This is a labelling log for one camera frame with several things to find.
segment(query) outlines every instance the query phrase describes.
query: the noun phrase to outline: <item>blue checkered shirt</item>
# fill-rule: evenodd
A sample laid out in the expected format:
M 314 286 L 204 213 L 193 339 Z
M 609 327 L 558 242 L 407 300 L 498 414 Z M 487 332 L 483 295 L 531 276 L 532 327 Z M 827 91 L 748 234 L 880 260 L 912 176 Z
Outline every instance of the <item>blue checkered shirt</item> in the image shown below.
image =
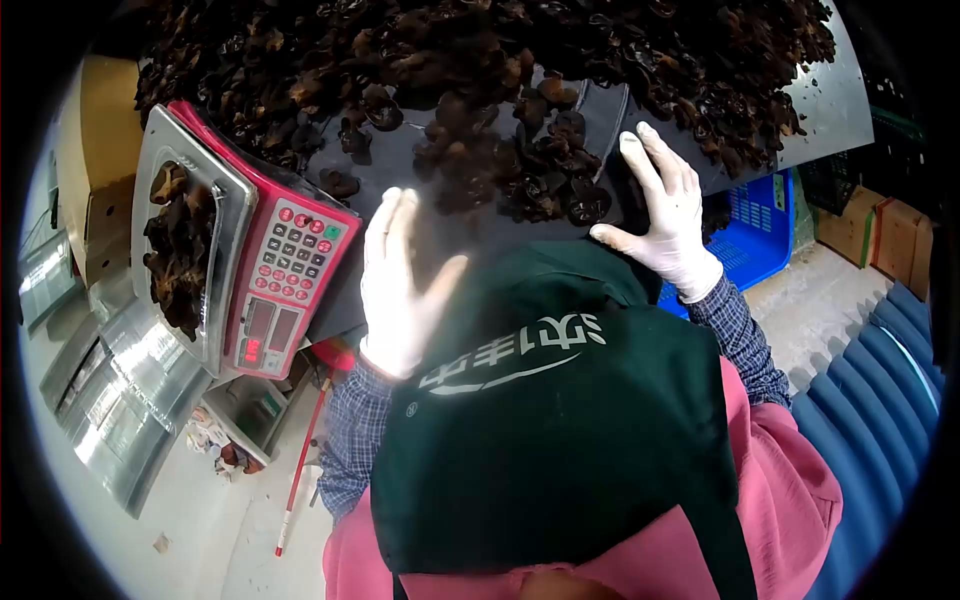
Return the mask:
M 740 373 L 752 405 L 776 402 L 788 410 L 786 375 L 774 368 L 763 331 L 750 307 L 726 276 L 703 300 L 689 304 L 693 323 L 709 327 L 720 352 Z M 391 401 L 390 382 L 358 362 L 347 381 L 334 388 L 324 408 L 326 440 L 317 481 L 334 522 L 353 510 L 370 484 L 373 457 L 380 447 Z

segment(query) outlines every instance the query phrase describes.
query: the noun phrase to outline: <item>hand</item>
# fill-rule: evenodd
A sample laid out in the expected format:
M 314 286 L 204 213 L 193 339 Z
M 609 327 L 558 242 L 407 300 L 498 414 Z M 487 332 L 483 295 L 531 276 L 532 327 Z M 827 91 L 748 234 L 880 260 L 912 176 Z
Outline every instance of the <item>hand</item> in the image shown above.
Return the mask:
M 360 296 L 369 331 L 360 354 L 395 379 L 409 377 L 433 334 L 444 306 L 467 267 L 466 256 L 446 261 L 425 294 L 414 288 L 410 238 L 417 192 L 391 187 L 373 214 L 364 240 Z
M 636 236 L 614 226 L 594 225 L 590 235 L 676 285 L 684 303 L 699 302 L 723 276 L 723 265 L 704 248 L 700 178 L 649 125 L 640 122 L 636 132 L 639 139 L 630 132 L 620 134 L 620 154 L 643 188 L 650 230 Z

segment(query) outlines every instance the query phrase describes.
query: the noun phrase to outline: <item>pink shirt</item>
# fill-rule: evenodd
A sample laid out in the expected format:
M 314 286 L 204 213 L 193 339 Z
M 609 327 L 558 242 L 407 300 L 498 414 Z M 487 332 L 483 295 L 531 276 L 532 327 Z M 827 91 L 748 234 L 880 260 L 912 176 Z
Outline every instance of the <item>pink shirt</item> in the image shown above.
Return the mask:
M 739 484 L 736 513 L 757 598 L 803 598 L 840 522 L 840 486 L 790 413 L 773 403 L 751 407 L 736 368 L 726 358 L 720 362 Z M 484 577 L 401 575 L 400 581 L 410 600 L 514 600 L 529 573 L 557 568 L 600 582 L 625 598 L 718 597 L 680 506 L 577 566 L 539 564 Z M 369 489 L 327 540 L 324 577 L 328 600 L 392 600 L 392 576 L 376 545 Z

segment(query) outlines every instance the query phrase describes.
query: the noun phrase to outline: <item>cardboard box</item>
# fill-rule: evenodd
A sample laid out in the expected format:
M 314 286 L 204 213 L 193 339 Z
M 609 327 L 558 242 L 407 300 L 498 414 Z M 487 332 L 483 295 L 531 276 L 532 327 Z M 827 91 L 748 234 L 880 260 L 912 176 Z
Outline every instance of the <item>cardboard box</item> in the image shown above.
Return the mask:
M 70 248 L 86 287 L 130 260 L 140 113 L 132 60 L 84 59 L 60 115 L 57 180 Z
M 917 241 L 913 247 L 913 268 L 910 270 L 910 291 L 926 301 L 930 285 L 930 253 L 933 251 L 933 223 L 923 215 L 917 224 Z
M 843 216 L 817 208 L 817 241 L 830 246 L 861 269 L 866 268 L 876 244 L 876 207 L 886 200 L 877 192 L 857 185 Z
M 917 226 L 923 214 L 899 200 L 877 207 L 876 219 L 879 237 L 872 264 L 890 278 L 910 284 L 913 259 L 917 246 Z

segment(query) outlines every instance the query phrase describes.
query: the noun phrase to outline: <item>broom handle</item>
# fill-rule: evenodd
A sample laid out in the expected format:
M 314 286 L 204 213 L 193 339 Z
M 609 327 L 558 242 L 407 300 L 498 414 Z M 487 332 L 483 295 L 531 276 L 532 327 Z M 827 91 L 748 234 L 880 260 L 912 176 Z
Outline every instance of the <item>broom handle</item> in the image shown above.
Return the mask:
M 294 498 L 297 497 L 297 486 L 300 484 L 300 473 L 303 471 L 303 463 L 306 461 L 306 450 L 310 447 L 310 437 L 313 435 L 313 427 L 317 424 L 317 416 L 320 414 L 320 408 L 324 405 L 326 391 L 330 388 L 330 376 L 324 380 L 320 389 L 320 397 L 317 398 L 317 406 L 313 409 L 313 416 L 310 417 L 310 426 L 307 427 L 306 437 L 303 439 L 303 449 L 300 450 L 300 460 L 297 461 L 297 471 L 294 473 L 294 485 L 290 487 L 290 495 L 287 497 L 287 510 L 283 513 L 283 525 L 280 527 L 280 538 L 276 541 L 276 556 L 283 554 L 283 543 L 287 537 L 287 526 L 290 524 L 290 515 L 294 512 Z

